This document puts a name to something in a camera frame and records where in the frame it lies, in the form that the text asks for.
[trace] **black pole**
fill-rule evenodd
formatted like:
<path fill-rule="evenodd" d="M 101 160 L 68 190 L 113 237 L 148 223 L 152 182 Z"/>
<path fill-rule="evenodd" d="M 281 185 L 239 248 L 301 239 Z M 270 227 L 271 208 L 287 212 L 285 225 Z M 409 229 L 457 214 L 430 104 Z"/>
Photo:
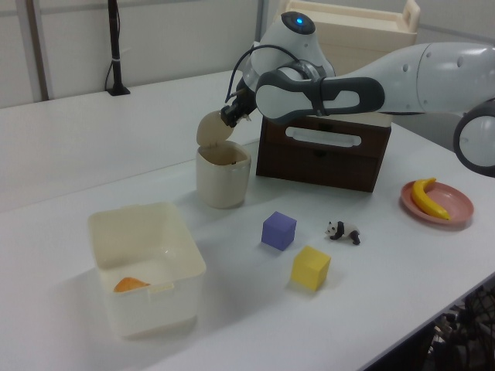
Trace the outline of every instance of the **black pole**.
<path fill-rule="evenodd" d="M 111 62 L 114 70 L 114 87 L 108 89 L 112 96 L 130 94 L 128 88 L 122 83 L 121 74 L 121 53 L 118 46 L 118 16 L 117 0 L 108 0 L 108 18 L 110 21 L 110 43 L 111 43 Z"/>

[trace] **cup lid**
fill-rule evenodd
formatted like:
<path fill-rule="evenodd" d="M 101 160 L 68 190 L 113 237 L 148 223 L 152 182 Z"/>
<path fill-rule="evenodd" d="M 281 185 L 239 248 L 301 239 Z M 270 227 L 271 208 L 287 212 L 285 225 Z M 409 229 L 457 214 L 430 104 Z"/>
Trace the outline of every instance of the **cup lid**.
<path fill-rule="evenodd" d="M 214 147 L 226 141 L 233 131 L 234 128 L 227 126 L 222 121 L 220 111 L 213 111 L 200 121 L 196 133 L 196 142 L 201 147 Z"/>

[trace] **toy panda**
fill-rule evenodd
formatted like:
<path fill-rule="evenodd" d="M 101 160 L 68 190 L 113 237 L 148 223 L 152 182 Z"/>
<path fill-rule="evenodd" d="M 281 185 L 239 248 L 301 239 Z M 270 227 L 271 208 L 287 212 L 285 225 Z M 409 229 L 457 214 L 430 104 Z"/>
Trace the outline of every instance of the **toy panda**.
<path fill-rule="evenodd" d="M 337 224 L 328 223 L 325 234 L 330 236 L 331 240 L 338 240 L 342 236 L 349 237 L 353 244 L 359 245 L 359 230 L 356 226 L 350 223 L 337 222 Z"/>

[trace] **yellow cube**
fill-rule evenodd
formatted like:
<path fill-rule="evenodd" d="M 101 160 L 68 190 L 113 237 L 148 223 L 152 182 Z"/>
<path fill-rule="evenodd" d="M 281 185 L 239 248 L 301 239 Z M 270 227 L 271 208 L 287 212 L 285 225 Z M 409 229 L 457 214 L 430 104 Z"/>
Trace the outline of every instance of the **yellow cube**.
<path fill-rule="evenodd" d="M 291 280 L 316 291 L 325 281 L 332 258 L 310 246 L 304 246 L 294 258 Z"/>

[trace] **purple cube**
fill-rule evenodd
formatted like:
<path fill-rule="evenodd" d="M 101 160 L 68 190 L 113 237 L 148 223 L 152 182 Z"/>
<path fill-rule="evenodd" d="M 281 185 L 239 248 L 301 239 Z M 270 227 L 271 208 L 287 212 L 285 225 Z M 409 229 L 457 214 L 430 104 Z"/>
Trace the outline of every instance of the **purple cube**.
<path fill-rule="evenodd" d="M 280 251 L 287 248 L 294 240 L 296 220 L 275 211 L 263 222 L 261 242 Z"/>

